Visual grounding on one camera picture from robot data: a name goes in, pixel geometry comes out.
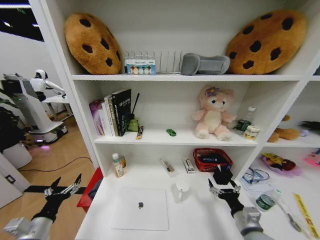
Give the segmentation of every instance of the plush bear ear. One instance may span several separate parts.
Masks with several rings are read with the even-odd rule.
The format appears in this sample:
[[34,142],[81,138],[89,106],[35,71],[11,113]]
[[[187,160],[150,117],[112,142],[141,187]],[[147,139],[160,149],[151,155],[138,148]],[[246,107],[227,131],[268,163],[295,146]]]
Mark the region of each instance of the plush bear ear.
[[228,99],[228,102],[232,104],[235,99],[235,92],[233,90],[221,90],[222,93],[224,93]]
[[205,102],[205,100],[207,99],[207,95],[206,95],[206,90],[210,89],[212,86],[210,85],[206,85],[204,88],[202,88],[200,95],[199,95],[199,101],[200,101],[200,105],[203,108],[203,103]]

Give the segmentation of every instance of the cookie pillow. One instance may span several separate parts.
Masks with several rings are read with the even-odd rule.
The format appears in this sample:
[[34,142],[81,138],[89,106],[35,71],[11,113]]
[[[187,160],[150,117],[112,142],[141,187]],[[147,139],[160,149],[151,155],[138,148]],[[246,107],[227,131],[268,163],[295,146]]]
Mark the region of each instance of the cookie pillow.
[[229,72],[267,74],[287,63],[302,45],[305,16],[296,10],[272,11],[244,26],[229,42]]
[[74,58],[91,74],[118,74],[121,52],[115,37],[97,17],[74,13],[64,24],[66,43]]

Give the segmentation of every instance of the red basket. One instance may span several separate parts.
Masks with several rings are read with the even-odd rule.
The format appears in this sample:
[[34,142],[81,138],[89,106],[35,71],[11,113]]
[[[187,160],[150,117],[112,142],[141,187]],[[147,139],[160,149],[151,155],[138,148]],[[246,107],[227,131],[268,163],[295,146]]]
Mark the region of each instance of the red basket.
[[[207,163],[203,162],[198,158],[198,155],[201,157],[209,156],[212,154],[219,154],[223,161],[217,161],[215,163]],[[230,168],[232,165],[231,158],[225,153],[225,151],[217,148],[196,148],[193,151],[193,157],[195,161],[195,165],[198,167],[200,172],[214,172],[218,165],[221,167],[227,167]]]

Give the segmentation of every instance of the black book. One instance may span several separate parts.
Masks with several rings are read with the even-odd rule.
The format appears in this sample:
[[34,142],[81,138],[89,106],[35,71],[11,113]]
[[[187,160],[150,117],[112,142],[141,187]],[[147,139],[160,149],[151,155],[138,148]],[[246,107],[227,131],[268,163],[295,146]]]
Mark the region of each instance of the black book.
[[116,127],[119,137],[128,129],[131,113],[131,89],[121,89],[112,93]]

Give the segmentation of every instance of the green toy car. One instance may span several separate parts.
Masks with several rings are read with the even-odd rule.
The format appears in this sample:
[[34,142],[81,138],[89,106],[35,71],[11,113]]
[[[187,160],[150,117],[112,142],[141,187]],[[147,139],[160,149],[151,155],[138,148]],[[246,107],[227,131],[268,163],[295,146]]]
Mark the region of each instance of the green toy car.
[[167,132],[171,137],[174,137],[174,136],[177,135],[176,132],[173,131],[171,128],[168,128],[168,129],[166,130],[166,132]]

